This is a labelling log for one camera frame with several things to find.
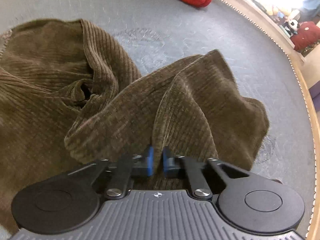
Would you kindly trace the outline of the brown corduroy pants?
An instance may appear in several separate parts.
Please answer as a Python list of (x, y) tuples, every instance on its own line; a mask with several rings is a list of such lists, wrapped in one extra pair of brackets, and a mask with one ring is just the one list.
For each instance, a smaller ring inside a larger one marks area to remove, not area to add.
[(142, 76), (86, 20), (28, 22), (1, 34), (1, 226), (17, 231), (14, 195), (95, 159), (170, 148), (250, 170), (269, 128), (217, 50)]

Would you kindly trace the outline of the panda plush toy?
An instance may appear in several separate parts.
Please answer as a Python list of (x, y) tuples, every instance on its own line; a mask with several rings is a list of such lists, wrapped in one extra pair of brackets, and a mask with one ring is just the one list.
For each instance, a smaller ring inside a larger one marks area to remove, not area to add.
[(293, 35), (298, 34), (298, 29), (300, 27), (300, 24), (298, 23), (297, 20), (291, 19), (291, 20), (287, 20), (283, 24), (283, 27), (286, 30), (286, 32), (288, 33), (289, 37), (292, 37)]

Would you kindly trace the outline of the dark red cushion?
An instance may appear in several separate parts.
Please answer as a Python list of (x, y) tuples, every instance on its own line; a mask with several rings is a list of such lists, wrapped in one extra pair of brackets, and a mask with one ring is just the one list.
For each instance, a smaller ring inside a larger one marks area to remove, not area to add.
[(291, 37), (295, 51), (302, 51), (306, 47), (319, 41), (319, 27), (312, 21), (303, 22), (297, 30), (297, 34)]

